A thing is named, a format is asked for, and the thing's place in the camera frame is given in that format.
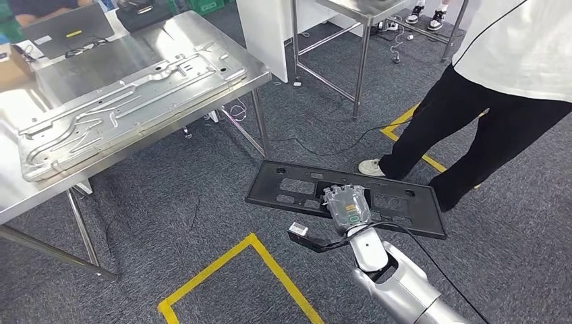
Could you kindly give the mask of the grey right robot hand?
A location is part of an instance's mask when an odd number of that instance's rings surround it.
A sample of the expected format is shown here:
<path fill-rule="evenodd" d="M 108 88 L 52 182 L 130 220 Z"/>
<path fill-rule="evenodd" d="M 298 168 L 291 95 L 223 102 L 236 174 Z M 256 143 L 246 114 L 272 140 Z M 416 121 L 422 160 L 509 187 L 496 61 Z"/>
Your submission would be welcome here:
<path fill-rule="evenodd" d="M 323 205 L 330 212 L 338 234 L 371 221 L 371 212 L 366 200 L 365 188 L 358 185 L 333 185 L 324 189 Z"/>

